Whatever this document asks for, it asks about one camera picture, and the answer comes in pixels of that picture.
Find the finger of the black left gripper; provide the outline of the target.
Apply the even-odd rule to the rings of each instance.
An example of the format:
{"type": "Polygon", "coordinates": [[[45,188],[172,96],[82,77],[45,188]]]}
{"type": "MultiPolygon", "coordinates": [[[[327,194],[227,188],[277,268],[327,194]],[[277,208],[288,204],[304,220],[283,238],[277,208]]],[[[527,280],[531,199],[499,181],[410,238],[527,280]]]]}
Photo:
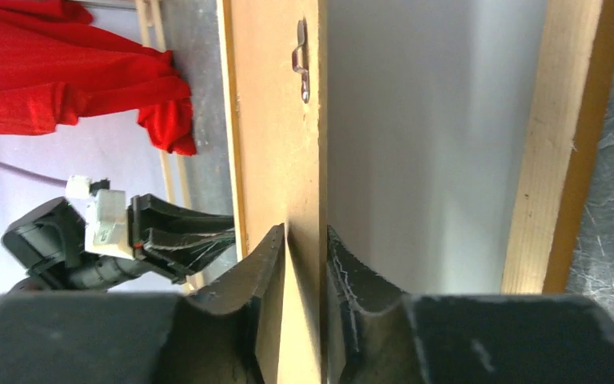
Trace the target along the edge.
{"type": "Polygon", "coordinates": [[[175,234],[148,229],[142,236],[144,262],[165,276],[201,272],[236,242],[233,230],[209,234],[175,234]]]}
{"type": "Polygon", "coordinates": [[[234,217],[208,214],[176,206],[152,194],[137,197],[141,229],[155,229],[175,234],[217,233],[233,230],[234,217]]]}

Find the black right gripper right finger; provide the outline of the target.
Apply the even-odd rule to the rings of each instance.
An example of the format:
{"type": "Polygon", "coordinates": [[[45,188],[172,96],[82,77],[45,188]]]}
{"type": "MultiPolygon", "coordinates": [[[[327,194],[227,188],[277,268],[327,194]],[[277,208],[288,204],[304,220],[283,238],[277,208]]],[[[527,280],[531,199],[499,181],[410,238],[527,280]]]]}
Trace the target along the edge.
{"type": "Polygon", "coordinates": [[[332,383],[614,383],[614,320],[593,300],[413,295],[327,239],[332,383]]]}

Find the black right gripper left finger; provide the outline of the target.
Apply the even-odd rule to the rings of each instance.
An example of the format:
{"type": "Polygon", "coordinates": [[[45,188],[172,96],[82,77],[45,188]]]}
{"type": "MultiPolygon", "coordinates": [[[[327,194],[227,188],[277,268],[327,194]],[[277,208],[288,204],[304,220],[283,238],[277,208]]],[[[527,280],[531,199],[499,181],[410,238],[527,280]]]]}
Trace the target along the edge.
{"type": "Polygon", "coordinates": [[[0,296],[0,383],[275,383],[285,228],[191,295],[0,296]]]}

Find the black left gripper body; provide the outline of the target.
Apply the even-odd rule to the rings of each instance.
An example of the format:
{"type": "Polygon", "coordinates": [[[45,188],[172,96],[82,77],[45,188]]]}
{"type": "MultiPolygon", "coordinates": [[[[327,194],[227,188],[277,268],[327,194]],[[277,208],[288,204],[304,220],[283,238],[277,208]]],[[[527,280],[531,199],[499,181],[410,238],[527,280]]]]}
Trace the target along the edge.
{"type": "Polygon", "coordinates": [[[175,222],[184,218],[186,211],[152,194],[133,196],[127,209],[129,244],[133,256],[140,267],[167,278],[173,284],[183,284],[190,272],[180,262],[175,262],[168,251],[157,250],[154,242],[151,242],[150,247],[147,244],[155,230],[175,234],[175,222]]]}

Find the plant photo print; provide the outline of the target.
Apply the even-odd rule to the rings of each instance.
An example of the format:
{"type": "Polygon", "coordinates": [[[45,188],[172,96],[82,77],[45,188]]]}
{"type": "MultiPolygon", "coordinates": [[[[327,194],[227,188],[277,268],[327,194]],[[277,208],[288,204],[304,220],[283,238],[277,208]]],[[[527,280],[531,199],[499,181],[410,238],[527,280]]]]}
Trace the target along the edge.
{"type": "Polygon", "coordinates": [[[500,290],[546,8],[328,4],[328,220],[400,288],[500,290]]]}

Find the wooden picture frame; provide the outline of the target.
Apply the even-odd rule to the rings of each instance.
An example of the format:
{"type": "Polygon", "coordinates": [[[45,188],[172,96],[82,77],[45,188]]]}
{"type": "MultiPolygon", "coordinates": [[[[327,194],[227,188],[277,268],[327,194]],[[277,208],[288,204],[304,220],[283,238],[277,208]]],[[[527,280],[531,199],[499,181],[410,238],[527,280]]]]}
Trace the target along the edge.
{"type": "MultiPolygon", "coordinates": [[[[221,40],[228,62],[231,168],[238,237],[245,237],[237,87],[230,3],[220,2],[221,40]]],[[[508,234],[500,291],[539,293],[549,288],[555,260],[568,252],[565,225],[568,189],[582,157],[596,152],[614,71],[614,1],[544,1],[547,4],[535,86],[524,134],[520,172],[508,234]]]]}

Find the brown backing board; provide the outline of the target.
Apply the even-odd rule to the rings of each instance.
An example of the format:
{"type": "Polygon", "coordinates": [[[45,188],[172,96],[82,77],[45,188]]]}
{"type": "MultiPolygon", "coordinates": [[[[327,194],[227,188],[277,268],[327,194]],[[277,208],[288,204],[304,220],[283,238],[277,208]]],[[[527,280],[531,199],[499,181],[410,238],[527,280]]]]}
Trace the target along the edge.
{"type": "Polygon", "coordinates": [[[327,4],[232,1],[245,237],[285,226],[277,380],[323,383],[327,208],[327,4]]]}

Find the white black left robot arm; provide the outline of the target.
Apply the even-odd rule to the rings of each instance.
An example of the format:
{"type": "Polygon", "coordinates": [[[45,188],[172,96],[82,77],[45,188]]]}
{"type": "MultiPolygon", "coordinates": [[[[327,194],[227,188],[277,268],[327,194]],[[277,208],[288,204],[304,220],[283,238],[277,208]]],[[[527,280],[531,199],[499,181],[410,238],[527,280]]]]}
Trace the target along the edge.
{"type": "Polygon", "coordinates": [[[152,194],[126,209],[118,247],[89,250],[88,225],[64,197],[41,204],[11,223],[3,246],[26,269],[20,290],[106,291],[143,274],[182,284],[236,242],[234,218],[176,206],[152,194]]]}

